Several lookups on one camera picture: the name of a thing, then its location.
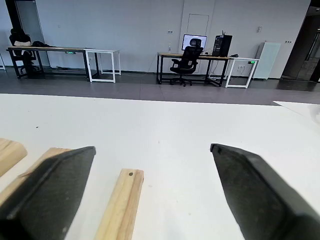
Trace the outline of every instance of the black computer case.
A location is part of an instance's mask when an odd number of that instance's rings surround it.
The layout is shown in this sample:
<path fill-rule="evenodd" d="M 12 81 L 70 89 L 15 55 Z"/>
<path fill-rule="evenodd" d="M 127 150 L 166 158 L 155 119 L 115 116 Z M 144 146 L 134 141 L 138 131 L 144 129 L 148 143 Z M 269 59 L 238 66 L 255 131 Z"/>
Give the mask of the black computer case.
<path fill-rule="evenodd" d="M 231 44 L 231 35 L 218 35 L 215 37 L 212 56 L 227 57 Z"/>

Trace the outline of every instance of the gray floor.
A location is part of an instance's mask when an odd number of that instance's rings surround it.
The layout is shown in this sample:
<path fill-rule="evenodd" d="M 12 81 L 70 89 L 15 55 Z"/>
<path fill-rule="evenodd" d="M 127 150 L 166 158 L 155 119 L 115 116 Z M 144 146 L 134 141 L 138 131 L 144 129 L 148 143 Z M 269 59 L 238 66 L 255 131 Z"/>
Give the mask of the gray floor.
<path fill-rule="evenodd" d="M 273 101 L 320 104 L 320 84 L 314 82 L 254 80 L 248 89 L 239 89 L 203 83 L 186 87 L 168 83 L 157 85 L 156 75 L 150 73 L 124 72 L 116 77 L 116 84 L 90 83 L 82 76 L 46 75 L 17 79 L 13 68 L 8 68 L 7 71 L 0 70 L 0 93 L 251 105 L 276 105 Z M 245 79 L 232 81 L 238 84 Z"/>

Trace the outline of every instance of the wooden block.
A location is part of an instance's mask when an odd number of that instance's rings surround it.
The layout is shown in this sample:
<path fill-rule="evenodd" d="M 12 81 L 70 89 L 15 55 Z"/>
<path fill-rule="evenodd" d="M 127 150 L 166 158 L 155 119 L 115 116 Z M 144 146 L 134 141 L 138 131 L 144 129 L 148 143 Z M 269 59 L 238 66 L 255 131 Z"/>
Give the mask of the wooden block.
<path fill-rule="evenodd" d="M 28 170 L 20 174 L 0 193 L 0 206 L 8 199 L 8 197 L 27 179 L 28 175 L 32 173 L 45 159 L 53 157 L 58 154 L 70 151 L 65 148 L 49 148 Z"/>
<path fill-rule="evenodd" d="M 27 154 L 21 143 L 0 138 L 0 177 Z"/>
<path fill-rule="evenodd" d="M 94 240 L 131 240 L 144 171 L 122 169 Z"/>

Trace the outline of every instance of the white table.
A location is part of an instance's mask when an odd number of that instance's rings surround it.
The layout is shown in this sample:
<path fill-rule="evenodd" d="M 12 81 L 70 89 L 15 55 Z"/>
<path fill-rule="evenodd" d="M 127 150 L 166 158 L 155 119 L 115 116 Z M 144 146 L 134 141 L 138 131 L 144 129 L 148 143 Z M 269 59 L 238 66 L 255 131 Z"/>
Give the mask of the white table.
<path fill-rule="evenodd" d="M 231 61 L 232 61 L 232 65 L 231 65 L 231 69 L 230 69 L 230 72 L 229 72 L 229 74 L 228 74 L 228 77 L 227 77 L 227 79 L 226 79 L 225 88 L 245 88 L 245 89 L 247 89 L 248 86 L 249 86 L 251 77 L 252 77 L 252 75 L 254 74 L 254 71 L 255 71 L 255 69 L 256 69 L 256 65 L 257 65 L 257 62 L 259 61 L 259 59 L 247 58 L 247 57 L 230 57 L 230 60 L 229 60 L 229 63 L 228 63 L 228 67 L 229 67 L 229 64 L 230 64 Z M 231 84 L 229 84 L 230 77 L 231 77 L 231 75 L 232 75 L 232 70 L 234 69 L 235 62 L 236 62 L 236 61 L 241 61 L 241 62 L 254 61 L 254 64 L 253 64 L 253 66 L 252 66 L 252 68 L 251 68 L 250 75 L 249 75 L 248 80 L 246 81 L 246 84 L 245 84 L 245 85 L 231 85 Z"/>
<path fill-rule="evenodd" d="M 94 239 L 121 168 L 144 170 L 132 240 L 244 240 L 211 143 L 259 154 L 320 213 L 320 128 L 281 106 L 0 94 L 0 113 L 28 151 L 0 191 L 50 147 L 96 147 L 65 240 Z"/>
<path fill-rule="evenodd" d="M 0 69 L 6 70 L 4 60 L 0 54 Z"/>
<path fill-rule="evenodd" d="M 89 61 L 89 53 L 99 53 L 100 55 L 100 68 L 101 68 L 101 74 L 112 74 L 113 78 L 112 80 L 110 79 L 94 79 L 92 78 L 92 74 L 91 74 L 91 67 L 90 67 L 90 61 Z M 103 71 L 103 61 L 102 61 L 102 57 L 101 54 L 110 54 L 111 55 L 111 61 L 112 61 L 112 72 L 108 72 L 108 71 Z M 118 72 L 116 72 L 115 70 L 115 54 L 117 54 L 118 56 L 118 67 L 119 70 Z M 86 48 L 85 49 L 85 55 L 86 55 L 86 61 L 88 64 L 88 68 L 89 68 L 89 79 L 90 82 L 94 81 L 94 82 L 107 82 L 107 83 L 116 83 L 116 74 L 121 75 L 121 63 L 120 63 L 120 50 L 100 50 L 100 49 L 94 49 L 94 48 Z"/>
<path fill-rule="evenodd" d="M 274 101 L 320 126 L 320 105 L 312 103 Z"/>

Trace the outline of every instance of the monitor screen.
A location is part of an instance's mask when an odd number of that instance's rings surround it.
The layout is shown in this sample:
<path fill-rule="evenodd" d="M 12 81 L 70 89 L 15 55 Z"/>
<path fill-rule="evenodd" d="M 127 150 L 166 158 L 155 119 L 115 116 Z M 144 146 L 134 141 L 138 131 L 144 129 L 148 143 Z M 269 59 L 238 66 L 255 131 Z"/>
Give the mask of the monitor screen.
<path fill-rule="evenodd" d="M 186 47 L 190 46 L 191 39 L 201 39 L 201 47 L 205 49 L 207 36 L 197 36 L 197 35 L 188 35 L 183 36 L 182 50 L 185 50 Z"/>

